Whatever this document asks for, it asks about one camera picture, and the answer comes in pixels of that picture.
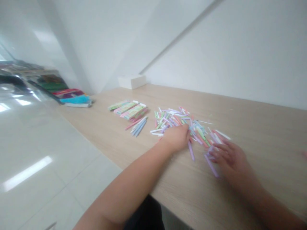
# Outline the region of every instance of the hand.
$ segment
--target hand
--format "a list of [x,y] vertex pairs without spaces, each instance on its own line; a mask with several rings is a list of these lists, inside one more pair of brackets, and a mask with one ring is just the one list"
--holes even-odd
[[180,151],[187,146],[190,138],[189,125],[168,128],[160,142],[166,144],[167,148],[173,153]]
[[219,164],[226,179],[237,192],[248,200],[256,199],[263,188],[248,163],[244,151],[232,142],[224,141],[224,143],[214,144],[219,151],[210,152],[215,157],[211,161]]

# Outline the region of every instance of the pile of paper straws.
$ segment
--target pile of paper straws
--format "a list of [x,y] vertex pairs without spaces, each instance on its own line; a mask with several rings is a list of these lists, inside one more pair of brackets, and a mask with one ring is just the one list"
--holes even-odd
[[179,107],[179,110],[174,109],[167,109],[167,110],[161,110],[159,107],[159,111],[155,111],[155,130],[150,131],[152,135],[156,135],[159,137],[163,137],[164,132],[167,128],[173,127],[173,126],[179,126],[183,124],[188,124],[189,129],[191,131],[191,137],[188,142],[191,158],[193,161],[195,161],[194,152],[192,149],[192,142],[193,140],[195,142],[198,142],[199,144],[203,145],[205,148],[208,149],[207,153],[205,153],[205,158],[213,171],[213,174],[218,177],[218,173],[216,172],[215,168],[212,165],[212,162],[210,161],[210,158],[214,158],[209,154],[209,151],[211,151],[214,147],[214,143],[223,144],[223,139],[230,140],[230,137],[223,134],[222,132],[216,130],[216,129],[210,129],[208,128],[208,131],[204,126],[200,124],[206,123],[213,125],[210,122],[195,120],[193,115],[190,114],[186,109]]
[[127,128],[125,128],[125,130],[130,129],[133,126],[133,128],[132,128],[130,133],[132,133],[132,136],[137,137],[140,134],[140,132],[142,131],[142,129],[144,128],[144,126],[145,126],[145,124],[147,122],[147,118],[148,117],[146,116],[144,118],[141,118],[141,119],[137,120],[136,122],[132,123]]

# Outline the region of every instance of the dark clothing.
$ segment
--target dark clothing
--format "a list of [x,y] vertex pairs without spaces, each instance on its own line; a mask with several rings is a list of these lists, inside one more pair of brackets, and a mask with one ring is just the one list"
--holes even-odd
[[151,196],[147,196],[127,221],[124,230],[165,230],[161,205]]

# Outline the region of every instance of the tiled floor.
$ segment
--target tiled floor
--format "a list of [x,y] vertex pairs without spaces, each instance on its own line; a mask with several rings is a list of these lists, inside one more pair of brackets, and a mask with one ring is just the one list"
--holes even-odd
[[[0,229],[70,230],[121,172],[34,90],[0,85]],[[163,209],[166,229],[188,229]]]

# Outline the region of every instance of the white tissue box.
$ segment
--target white tissue box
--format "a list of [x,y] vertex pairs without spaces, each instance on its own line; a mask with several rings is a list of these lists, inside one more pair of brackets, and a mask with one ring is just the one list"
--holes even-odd
[[146,84],[146,76],[140,74],[124,75],[118,77],[118,83],[120,87],[135,89]]

